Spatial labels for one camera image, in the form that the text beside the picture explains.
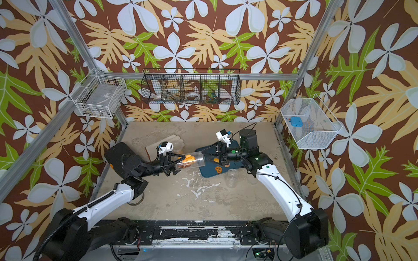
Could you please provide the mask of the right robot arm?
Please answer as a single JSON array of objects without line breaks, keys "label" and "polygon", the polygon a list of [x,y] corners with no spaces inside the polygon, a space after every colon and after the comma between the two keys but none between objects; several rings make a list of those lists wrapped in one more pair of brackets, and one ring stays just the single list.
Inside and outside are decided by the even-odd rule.
[{"label": "right robot arm", "polygon": [[276,221],[266,217],[254,222],[253,234],[258,243],[285,244],[296,259],[328,245],[328,215],[304,200],[279,173],[271,158],[260,151],[256,130],[241,129],[238,146],[232,145],[231,132],[223,129],[216,136],[217,142],[201,151],[205,159],[223,167],[240,162],[248,174],[268,189],[287,218]]}]

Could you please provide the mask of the clear cookie jar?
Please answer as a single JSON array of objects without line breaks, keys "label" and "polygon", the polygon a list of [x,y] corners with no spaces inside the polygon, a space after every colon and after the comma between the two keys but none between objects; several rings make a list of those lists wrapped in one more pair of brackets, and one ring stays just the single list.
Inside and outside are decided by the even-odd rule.
[{"label": "clear cookie jar", "polygon": [[186,155],[186,159],[180,161],[182,163],[187,163],[188,167],[185,169],[191,169],[196,167],[203,167],[206,165],[205,157],[202,152],[193,152]]},{"label": "clear cookie jar", "polygon": [[238,183],[238,171],[236,169],[230,169],[226,173],[226,185],[229,188],[234,188]]}]

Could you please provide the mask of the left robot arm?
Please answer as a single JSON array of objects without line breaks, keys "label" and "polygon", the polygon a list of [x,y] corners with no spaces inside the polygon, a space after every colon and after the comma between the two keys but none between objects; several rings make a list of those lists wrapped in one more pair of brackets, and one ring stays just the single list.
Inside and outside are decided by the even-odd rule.
[{"label": "left robot arm", "polygon": [[103,245],[121,241],[133,243],[138,237],[138,226],[126,217],[99,226],[107,215],[140,196],[148,185],[148,176],[167,176],[178,173],[176,165],[186,156],[171,152],[158,155],[152,162],[142,160],[134,152],[110,152],[106,156],[122,181],[96,200],[74,210],[62,209],[55,214],[33,260],[47,257],[52,261],[79,261],[88,252]]}]

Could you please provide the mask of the clear jar lid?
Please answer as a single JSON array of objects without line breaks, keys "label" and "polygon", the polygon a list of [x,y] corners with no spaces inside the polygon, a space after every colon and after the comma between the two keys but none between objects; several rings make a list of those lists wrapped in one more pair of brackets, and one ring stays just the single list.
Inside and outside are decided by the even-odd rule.
[{"label": "clear jar lid", "polygon": [[253,175],[248,175],[248,176],[247,176],[247,182],[248,182],[250,185],[254,186],[254,185],[256,185],[256,184],[258,184],[258,183],[259,183],[259,180],[258,180],[258,178],[257,178],[257,177],[254,177]]}]

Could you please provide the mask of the clear cookie jar front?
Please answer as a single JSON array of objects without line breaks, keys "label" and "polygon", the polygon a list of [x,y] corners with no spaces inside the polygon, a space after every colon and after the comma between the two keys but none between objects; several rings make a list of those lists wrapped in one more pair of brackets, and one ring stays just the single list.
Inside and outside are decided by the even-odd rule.
[{"label": "clear cookie jar front", "polygon": [[188,167],[185,169],[191,169],[196,167],[203,167],[206,165],[205,157],[202,152],[193,152],[186,155],[186,159],[180,161],[182,163],[187,163]]}]

